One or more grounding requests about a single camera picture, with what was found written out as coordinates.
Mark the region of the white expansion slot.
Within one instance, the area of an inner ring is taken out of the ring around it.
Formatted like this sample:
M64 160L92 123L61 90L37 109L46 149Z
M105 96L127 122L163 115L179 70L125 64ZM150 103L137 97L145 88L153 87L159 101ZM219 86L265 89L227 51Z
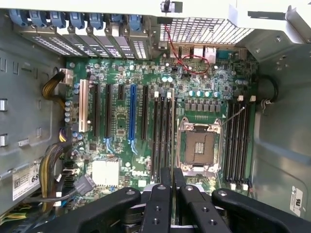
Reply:
M88 131L88 99L89 99L89 80L80 80L79 89L79 132Z

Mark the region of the blue card retention clip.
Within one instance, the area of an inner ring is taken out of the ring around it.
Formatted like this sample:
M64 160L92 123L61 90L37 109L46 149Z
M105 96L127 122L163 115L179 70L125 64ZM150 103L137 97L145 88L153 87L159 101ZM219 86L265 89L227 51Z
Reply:
M9 9L10 19L21 27L27 27L29 25L27 18L27 11L20 9Z
M119 33L120 25L123 23L121 14L111 14L109 19L109 29L112 33Z
M51 24L57 28L66 27L66 15L63 12L50 11Z
M96 30L102 30L104 28L104 16L102 13L90 13L89 22Z
M142 31L142 16L141 15L129 15L128 24L130 30L135 32Z
M30 19L37 27L47 27L47 17L45 11L30 10Z
M70 12L69 14L71 25L77 29L85 28L84 14L81 12Z

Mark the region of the grey metal PC case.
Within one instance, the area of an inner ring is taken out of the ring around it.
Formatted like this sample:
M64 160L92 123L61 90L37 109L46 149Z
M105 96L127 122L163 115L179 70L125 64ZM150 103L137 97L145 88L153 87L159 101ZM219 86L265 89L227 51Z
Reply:
M64 189L73 172L64 165L72 143L59 137L66 127L66 93L73 86L68 62L141 61L89 57L63 37L71 33L123 36L132 51L130 37L147 37L149 61L179 45L247 51L258 68L252 193L243 195L296 216L290 210L295 186L303 191L299 218L311 222L311 0L174 0L183 2L182 13L161 12L162 1L0 0L0 233L31 233L79 208L72 205L81 196L74 185ZM15 24L9 9L27 11L29 25ZM30 10L45 11L47 27L34 25ZM51 24L50 11L65 13L65 28ZM84 29L71 25L70 12L84 14ZM103 14L102 30L90 25L90 13ZM109 29L111 14L123 16L119 33ZM142 16L141 32L130 30L129 15ZM57 37L83 56L54 52L35 42L36 35ZM13 201L13 174L34 164L40 165L39 185ZM181 219L173 169L170 173L169 233L196 233Z

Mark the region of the blue expansion slot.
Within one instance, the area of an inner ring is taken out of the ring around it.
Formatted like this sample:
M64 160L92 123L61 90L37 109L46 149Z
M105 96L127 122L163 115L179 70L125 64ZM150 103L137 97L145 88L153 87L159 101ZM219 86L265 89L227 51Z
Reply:
M135 121L136 121L136 103L137 103L137 86L130 86L130 108L129 108L129 141L135 139Z

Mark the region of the perforated metal slot cover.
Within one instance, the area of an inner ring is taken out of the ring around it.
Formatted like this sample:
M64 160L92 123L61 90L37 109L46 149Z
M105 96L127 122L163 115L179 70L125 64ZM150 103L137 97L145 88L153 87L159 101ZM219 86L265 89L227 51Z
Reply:
M124 51L113 36L97 36L97 38L99 39L100 45L103 46L113 58L126 58Z
M74 49L72 46L66 44L57 37L44 38L36 35L32 36L32 39L38 44L64 56L83 56L78 50Z
M113 58L112 53L95 35L80 35L80 38L83 40L86 47L95 53L96 56Z
M76 34L64 34L63 37L67 39L71 44L77 47L81 52L85 53L89 57L99 57L99 53L95 49L91 48L79 35Z
M116 49L119 54L119 57L126 57L127 59L134 59L134 52L128 45L127 40L123 36L115 36L114 37L116 41Z
M130 37L130 45L133 48L134 56L138 60L150 60L150 41L147 37Z

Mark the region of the silver CPU socket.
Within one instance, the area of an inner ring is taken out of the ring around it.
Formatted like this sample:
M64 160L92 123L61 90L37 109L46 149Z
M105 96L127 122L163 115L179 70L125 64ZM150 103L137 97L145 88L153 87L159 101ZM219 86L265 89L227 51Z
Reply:
M184 176L210 177L221 168L223 130L219 118L182 117L176 139L176 166Z

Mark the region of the silver finned heat sink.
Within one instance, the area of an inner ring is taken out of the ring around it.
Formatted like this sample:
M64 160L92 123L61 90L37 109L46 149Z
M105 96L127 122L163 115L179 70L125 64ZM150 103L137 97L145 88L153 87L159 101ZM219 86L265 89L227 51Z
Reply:
M119 161L97 160L92 162L92 179L97 186L119 185Z

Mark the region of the white certification sticker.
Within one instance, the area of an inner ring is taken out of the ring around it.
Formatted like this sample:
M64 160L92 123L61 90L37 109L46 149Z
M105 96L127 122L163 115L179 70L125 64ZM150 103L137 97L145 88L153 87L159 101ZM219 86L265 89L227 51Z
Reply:
M298 217L301 216L301 208L303 201L303 191L295 186L292 186L290 210Z

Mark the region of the green Dell motherboard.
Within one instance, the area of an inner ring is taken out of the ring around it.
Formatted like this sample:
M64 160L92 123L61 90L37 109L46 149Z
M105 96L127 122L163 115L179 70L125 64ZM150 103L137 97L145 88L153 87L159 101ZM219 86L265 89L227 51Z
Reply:
M240 109L250 101L256 102L256 82L254 75L258 64L245 50L240 50L238 59L217 59L214 64L208 60L180 60L162 54L153 61L87 59L71 60L68 71L73 78L73 86L67 90L65 103L65 128L59 133L62 141L72 143L71 155L64 158L66 168L73 170L66 178L64 189L72 188L74 181L88 174L92 177L92 162L97 160L119 161L119 185L117 187L95 186L84 196L75 196L73 207L109 195L124 187L144 190L148 185L160 182L159 168L159 128L160 102L165 99L163 146L165 147L167 93L171 92L169 170L174 169L174 98L177 97L177 125L182 117L190 119L219 118L221 122L228 119L230 101L240 103ZM88 131L79 132L79 89L80 80L89 80L88 99ZM100 86L100 135L94 136L94 85ZM112 86L111 135L105 138L105 87ZM118 85L124 85L124 100L118 100ZM129 108L130 86L137 86L135 139L129 141ZM141 139L143 86L149 86L148 120L146 140ZM157 112L157 143L155 180L151 181L153 109L154 93L159 92ZM207 194L217 188L228 188L244 195L251 195L251 182L248 190L243 184L230 183L224 180L223 168L225 160L226 125L222 127L222 152L220 170L213 176L184 176L186 183L196 184Z

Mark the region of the thin metal locking lever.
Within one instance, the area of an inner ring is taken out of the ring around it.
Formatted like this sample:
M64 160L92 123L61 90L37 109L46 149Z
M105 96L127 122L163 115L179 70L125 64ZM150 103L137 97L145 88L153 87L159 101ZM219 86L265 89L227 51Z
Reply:
M240 113L242 113L242 111L245 110L245 107L242 107L237 113L233 114L233 116L231 116L230 118L228 118L225 122L223 122L220 127L223 127L225 124L227 124L230 120L232 120L233 118L235 118L236 116L238 116Z

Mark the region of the black RAM slot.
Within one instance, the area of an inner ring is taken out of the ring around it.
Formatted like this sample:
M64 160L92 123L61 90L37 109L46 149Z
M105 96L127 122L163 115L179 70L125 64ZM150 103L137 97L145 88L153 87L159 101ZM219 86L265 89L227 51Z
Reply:
M161 98L161 102L160 102L160 128L159 128L159 157L158 157L158 162L159 162L159 168L158 168L158 176L160 179L160 171L163 165L163 157L164 157L164 146L163 146L163 129L164 129L164 113L165 113L165 99L164 97Z
M177 135L178 135L178 125L177 125L177 119L178 119L178 117L177 117L177 113L176 113L176 110L177 110L177 97L175 97L174 98L174 117L173 117L173 119L174 119L174 121L173 121L173 123L174 123L174 163L173 163L173 165L174 165L174 167L178 167L178 165L177 165L177 154L178 154L178 149L177 149Z
M242 162L241 162L241 183L243 190L250 187L250 177L252 169L253 133L256 112L256 102L250 101L245 104L245 109L241 113L243 116L243 138L242 138Z
M154 109L153 109L153 140L152 140L152 167L151 167L151 181L155 180L156 173L156 143L157 143L157 112L158 112L158 96L159 92L154 93Z
M165 147L164 147L164 165L168 166L169 159L169 139L170 139L170 112L171 112L171 92L167 93L167 105L166 105L166 129L165 129Z
M235 114L235 104L233 101L230 101L228 104L228 118ZM226 124L226 140L225 140L225 160L224 160L224 180L227 182L229 179L229 172L230 172L230 160L231 160L231 142L232 142L232 135L233 135L233 120L230 120Z
M236 157L236 173L235 173L235 182L240 180L240 170L241 170L241 148L242 148L242 133L243 133L243 124L244 124L244 114L245 105L241 108L241 112L238 115L238 131L237 131L237 157Z
M235 103L235 113L240 110L241 104L236 102ZM232 135L232 142L231 142L231 160L230 160L230 172L229 172L229 181L230 183L234 183L235 179L235 170L236 170L236 143L237 143L237 131L238 131L238 116L233 118L233 135Z

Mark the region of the blue VGA port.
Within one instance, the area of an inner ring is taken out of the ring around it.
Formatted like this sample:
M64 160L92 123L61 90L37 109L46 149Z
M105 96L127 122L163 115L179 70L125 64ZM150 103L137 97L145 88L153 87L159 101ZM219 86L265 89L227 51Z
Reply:
M238 59L239 52L234 50L217 50L216 52L217 59Z

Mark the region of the long black expansion slot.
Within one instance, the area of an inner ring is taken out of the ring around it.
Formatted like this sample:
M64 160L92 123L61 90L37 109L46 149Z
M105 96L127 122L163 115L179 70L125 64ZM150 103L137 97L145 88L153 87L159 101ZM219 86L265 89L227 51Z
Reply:
M146 140L147 134L147 120L148 120L148 91L149 86L143 86L142 97L142 122L141 122L141 139Z
M94 104L94 122L93 122L93 132L95 137L99 137L100 135L100 86L98 84L94 85L94 95L93 95L93 104Z
M111 135L111 104L112 104L112 86L107 84L105 87L105 138L109 138Z

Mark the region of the silver rear port block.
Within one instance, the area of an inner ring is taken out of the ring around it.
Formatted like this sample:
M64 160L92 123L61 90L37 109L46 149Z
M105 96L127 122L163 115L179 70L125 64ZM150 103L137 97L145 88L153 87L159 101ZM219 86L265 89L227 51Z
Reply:
M177 58L180 60L189 60L189 59L196 59L196 60L204 60L207 59L209 63L214 64L216 62L216 55L217 49L214 47L207 47L207 46L171 46L170 47L170 57Z

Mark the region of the white barcode label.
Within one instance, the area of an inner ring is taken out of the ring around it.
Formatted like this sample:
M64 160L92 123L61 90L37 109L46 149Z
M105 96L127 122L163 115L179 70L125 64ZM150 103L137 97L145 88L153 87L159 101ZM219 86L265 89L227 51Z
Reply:
M13 174L13 201L39 185L39 166L34 164Z

